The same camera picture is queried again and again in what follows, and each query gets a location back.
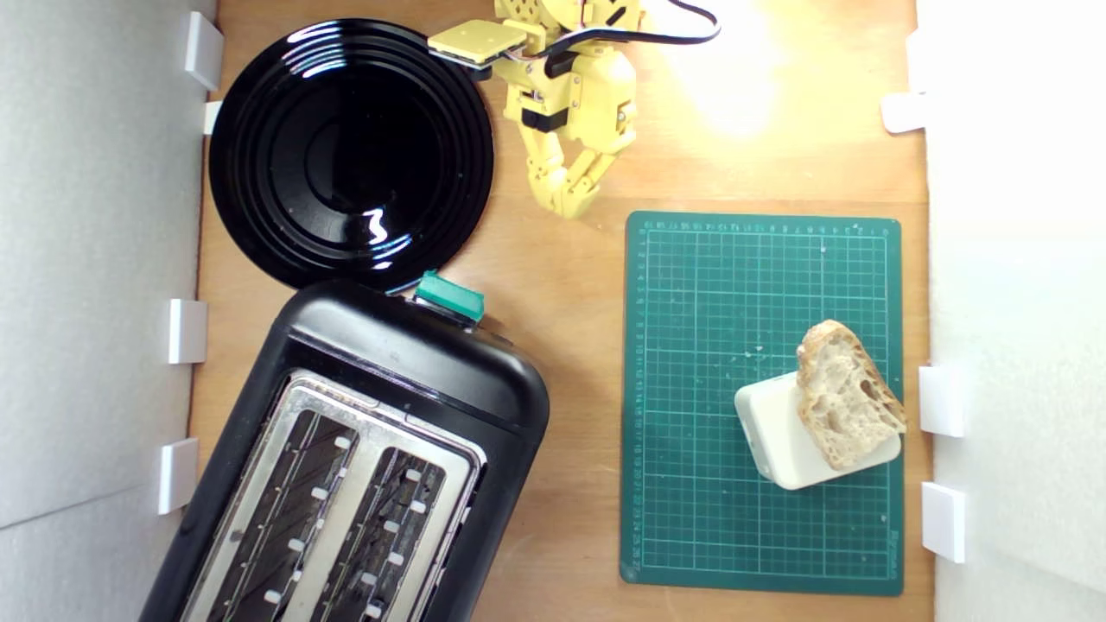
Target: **white clip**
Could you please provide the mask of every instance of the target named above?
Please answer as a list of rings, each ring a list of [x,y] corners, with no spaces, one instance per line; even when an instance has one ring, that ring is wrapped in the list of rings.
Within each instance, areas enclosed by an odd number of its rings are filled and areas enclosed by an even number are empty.
[[[215,132],[215,120],[219,116],[219,110],[222,108],[222,100],[218,102],[208,102],[204,105],[204,135],[210,136]]]
[[[185,71],[208,91],[219,89],[222,77],[222,33],[215,24],[199,11],[189,13]]]
[[[921,484],[921,546],[953,563],[964,562],[967,498],[932,481]]]
[[[918,367],[918,411],[922,431],[962,438],[964,408],[959,375],[946,367]]]
[[[926,93],[932,76],[932,54],[921,30],[906,38],[907,82],[906,93],[889,93],[879,102],[884,127],[891,134],[921,129],[929,123],[929,100]]]
[[[207,303],[175,298],[169,301],[169,364],[207,360]]]
[[[184,507],[196,491],[200,444],[186,438],[161,447],[161,473],[158,478],[157,514],[167,515]]]

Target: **green cutting mat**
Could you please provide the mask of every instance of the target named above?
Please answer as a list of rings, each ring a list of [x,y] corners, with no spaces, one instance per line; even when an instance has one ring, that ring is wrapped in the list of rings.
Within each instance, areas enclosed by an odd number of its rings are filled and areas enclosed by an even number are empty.
[[[638,211],[626,230],[623,578],[900,594],[902,456],[787,491],[757,471],[733,406],[794,371],[826,318],[901,398],[898,222]]]

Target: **cable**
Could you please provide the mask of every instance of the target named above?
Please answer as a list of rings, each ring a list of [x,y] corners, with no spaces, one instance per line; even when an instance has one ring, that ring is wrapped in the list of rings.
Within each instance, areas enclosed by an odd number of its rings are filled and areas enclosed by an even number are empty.
[[[667,45],[697,45],[699,43],[706,43],[721,32],[721,25],[718,23],[718,18],[714,13],[711,13],[702,7],[696,7],[695,4],[688,4],[681,0],[668,0],[670,4],[674,4],[685,11],[690,11],[697,15],[701,15],[710,21],[713,30],[710,34],[699,35],[699,37],[684,37],[677,34],[659,34],[655,32],[640,32],[636,30],[625,30],[620,28],[585,28],[584,30],[577,30],[575,32],[570,32],[554,41],[549,48],[545,48],[541,52],[538,52],[533,56],[521,56],[522,60],[534,60],[544,56],[551,56],[560,54],[566,51],[568,48],[582,43],[584,41],[592,41],[595,39],[602,39],[605,41],[618,41],[623,43],[629,42],[640,42],[640,43],[661,43]]]

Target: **bread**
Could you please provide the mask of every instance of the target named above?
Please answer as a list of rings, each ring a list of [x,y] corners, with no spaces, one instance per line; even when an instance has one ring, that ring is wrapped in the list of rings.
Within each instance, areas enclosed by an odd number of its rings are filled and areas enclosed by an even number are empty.
[[[797,349],[799,417],[835,470],[844,470],[884,440],[906,432],[906,412],[860,340],[826,320]]]

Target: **wooden surface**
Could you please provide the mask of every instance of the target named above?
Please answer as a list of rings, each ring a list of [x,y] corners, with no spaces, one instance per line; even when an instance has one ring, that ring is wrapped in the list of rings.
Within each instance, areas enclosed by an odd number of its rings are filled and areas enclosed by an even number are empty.
[[[435,32],[491,18],[491,0],[220,0],[222,86],[268,43],[315,21],[373,17]],[[632,45],[638,141],[581,221],[536,208],[503,85],[483,83],[497,121],[487,214],[444,274],[487,294],[489,313],[550,390],[549,432],[474,619],[896,620],[933,615],[921,548],[917,369],[928,356],[927,195],[920,136],[887,135],[879,99],[906,87],[909,0],[716,0],[723,34],[695,48]],[[213,99],[221,96],[215,93]],[[851,598],[628,585],[617,572],[623,234],[635,209],[867,215],[902,224],[906,592]],[[206,462],[270,322],[290,290],[253,267],[205,197],[199,297],[210,304],[191,433]]]

